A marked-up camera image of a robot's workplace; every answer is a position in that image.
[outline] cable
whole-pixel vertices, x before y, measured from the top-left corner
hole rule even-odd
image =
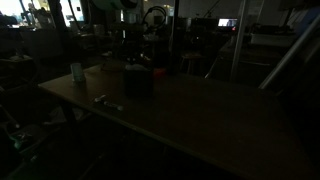
[[[160,6],[154,6],[154,7],[149,8],[147,13],[143,16],[142,24],[146,24],[147,27],[149,27],[148,22],[146,22],[146,18],[150,13],[152,13],[153,10],[160,11],[162,13],[162,15],[164,16],[162,22],[158,26],[155,27],[155,28],[160,28],[166,22],[166,17],[167,17],[166,10]]]
[[[212,13],[211,11],[218,5],[218,3],[221,0],[218,0],[216,3],[213,4],[213,6],[208,10],[208,12],[203,16],[203,18],[205,18],[208,14]]]

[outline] metal pole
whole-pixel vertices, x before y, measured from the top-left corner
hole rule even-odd
[[[293,8],[290,8],[288,11],[288,14],[286,16],[286,19],[283,22],[283,25],[282,25],[283,27],[285,27],[288,24],[290,17],[291,17],[291,14],[292,14],[292,11],[293,11]]]
[[[29,16],[28,16],[28,12],[26,11],[26,8],[24,7],[24,4],[23,4],[22,0],[20,0],[20,5],[21,5],[22,11],[23,11],[23,15],[26,17],[28,25],[31,26],[31,22],[30,22],[30,19],[29,19]]]
[[[249,10],[249,2],[250,2],[250,0],[243,0],[240,29],[239,29],[239,33],[238,33],[237,45],[236,45],[236,49],[234,52],[233,64],[232,64],[232,70],[231,70],[231,77],[230,77],[231,82],[234,82],[237,77],[239,57],[240,57],[240,52],[241,52],[241,48],[242,48],[244,30],[246,28],[246,19],[247,19],[248,10]]]
[[[180,0],[175,0],[174,1],[174,15],[173,15],[173,23],[172,23],[172,33],[169,41],[169,52],[170,52],[170,57],[169,57],[169,66],[167,68],[167,73],[170,75],[174,75],[176,72],[176,64],[177,64],[177,59],[176,59],[176,43],[177,43],[177,24],[178,24],[178,15],[179,15],[179,4]]]
[[[32,6],[35,8],[34,3],[33,3],[33,0],[31,0],[31,3],[32,3]]]
[[[287,64],[296,56],[302,46],[310,39],[313,32],[316,30],[320,23],[320,14],[315,18],[309,28],[301,35],[297,42],[291,47],[287,54],[278,63],[277,67],[269,74],[269,76],[261,83],[260,89],[266,89],[279,73],[287,66]]]

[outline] desk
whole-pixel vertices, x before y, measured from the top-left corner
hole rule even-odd
[[[155,80],[153,98],[126,98],[122,73],[85,70],[39,87],[69,103],[247,179],[313,179],[314,171],[269,92],[188,75]],[[117,111],[93,103],[107,95]]]
[[[229,43],[223,46],[206,77],[229,81],[234,50],[234,47],[230,47]],[[250,45],[242,47],[239,57],[237,82],[256,87],[259,86],[282,59],[283,55],[280,53],[281,51],[283,51],[283,48],[270,46]]]

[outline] white cup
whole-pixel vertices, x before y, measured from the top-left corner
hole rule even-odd
[[[70,65],[70,68],[72,73],[72,80],[74,82],[83,82],[86,80],[80,63],[73,63]]]

